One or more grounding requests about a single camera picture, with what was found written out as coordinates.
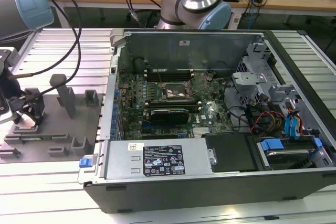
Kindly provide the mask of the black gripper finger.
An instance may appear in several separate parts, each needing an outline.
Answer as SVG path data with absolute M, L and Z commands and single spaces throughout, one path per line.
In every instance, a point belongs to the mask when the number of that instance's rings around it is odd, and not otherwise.
M 43 96 L 37 93 L 26 94 L 25 114 L 27 114 L 36 125 L 40 125 L 44 119 L 43 112 L 45 109 Z
M 25 106 L 24 104 L 23 105 L 12 105 L 12 111 L 14 114 L 14 119 L 13 119 L 14 124 L 18 124 L 22 118 L 22 115 L 26 113 L 24 106 Z

